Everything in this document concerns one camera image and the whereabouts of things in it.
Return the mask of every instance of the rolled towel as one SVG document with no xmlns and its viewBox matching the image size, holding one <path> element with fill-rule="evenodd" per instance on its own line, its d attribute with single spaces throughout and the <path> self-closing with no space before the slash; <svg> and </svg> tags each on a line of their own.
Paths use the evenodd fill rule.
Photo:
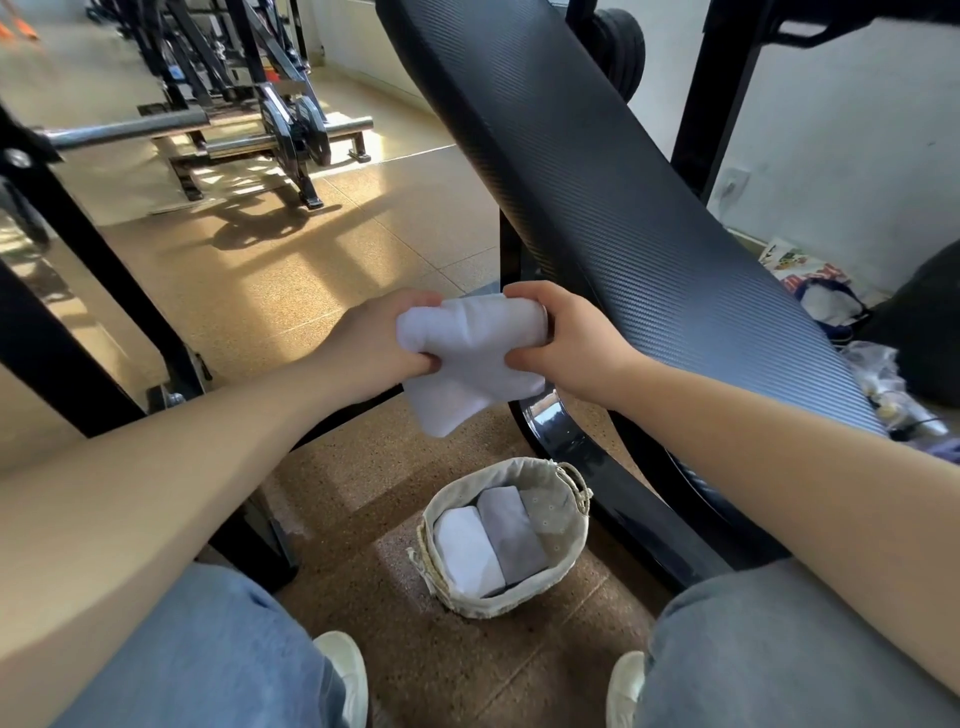
<svg viewBox="0 0 960 728">
<path fill-rule="evenodd" d="M 507 586 L 476 506 L 441 513 L 433 524 L 433 541 L 450 586 L 460 594 L 481 598 Z"/>
<path fill-rule="evenodd" d="M 549 566 L 515 485 L 485 490 L 477 499 L 477 511 L 508 587 Z"/>
</svg>

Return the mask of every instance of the wall outlet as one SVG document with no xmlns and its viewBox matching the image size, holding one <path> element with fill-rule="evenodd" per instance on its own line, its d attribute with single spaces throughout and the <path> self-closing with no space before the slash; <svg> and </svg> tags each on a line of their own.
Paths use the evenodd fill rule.
<svg viewBox="0 0 960 728">
<path fill-rule="evenodd" d="M 743 194 L 750 181 L 750 172 L 739 167 L 725 167 L 717 176 L 713 195 L 721 211 L 729 209 Z"/>
</svg>

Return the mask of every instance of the folded towel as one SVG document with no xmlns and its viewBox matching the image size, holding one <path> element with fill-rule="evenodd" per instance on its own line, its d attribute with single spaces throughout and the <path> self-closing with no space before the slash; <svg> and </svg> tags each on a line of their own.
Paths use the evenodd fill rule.
<svg viewBox="0 0 960 728">
<path fill-rule="evenodd" d="M 478 599 L 507 586 L 475 506 L 441 513 L 433 524 L 433 542 L 450 586 L 463 596 Z"/>
<path fill-rule="evenodd" d="M 396 320 L 400 346 L 435 354 L 444 363 L 436 374 L 403 382 L 420 427 L 445 437 L 491 404 L 542 392 L 542 376 L 510 369 L 503 357 L 517 347 L 542 346 L 546 337 L 543 306 L 502 294 L 449 299 L 401 314 Z"/>
<path fill-rule="evenodd" d="M 488 488 L 477 499 L 477 511 L 508 587 L 549 566 L 516 486 Z"/>
</svg>

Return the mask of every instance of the basket handle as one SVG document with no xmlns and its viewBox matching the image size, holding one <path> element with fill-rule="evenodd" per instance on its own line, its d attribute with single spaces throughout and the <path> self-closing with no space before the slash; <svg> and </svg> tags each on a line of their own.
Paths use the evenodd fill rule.
<svg viewBox="0 0 960 728">
<path fill-rule="evenodd" d="M 449 606 L 450 588 L 430 558 L 430 550 L 426 547 L 426 521 L 423 517 L 417 524 L 417 546 L 418 548 L 407 548 L 407 558 L 420 572 L 430 594 Z"/>
<path fill-rule="evenodd" d="M 559 475 L 570 487 L 570 490 L 573 491 L 573 497 L 577 501 L 577 510 L 585 516 L 589 515 L 590 499 L 593 497 L 593 491 L 587 487 L 587 482 L 584 480 L 584 477 L 580 475 L 580 471 L 569 463 L 558 463 L 557 475 Z"/>
</svg>

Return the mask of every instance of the light blue jeans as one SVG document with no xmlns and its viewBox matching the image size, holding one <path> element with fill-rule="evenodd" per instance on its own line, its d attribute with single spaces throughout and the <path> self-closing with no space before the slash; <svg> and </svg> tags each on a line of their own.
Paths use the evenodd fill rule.
<svg viewBox="0 0 960 728">
<path fill-rule="evenodd" d="M 193 565 L 55 726 L 342 728 L 343 704 L 332 665 L 282 607 L 238 573 Z M 670 603 L 635 720 L 907 725 L 960 726 L 960 700 L 793 561 Z"/>
</svg>

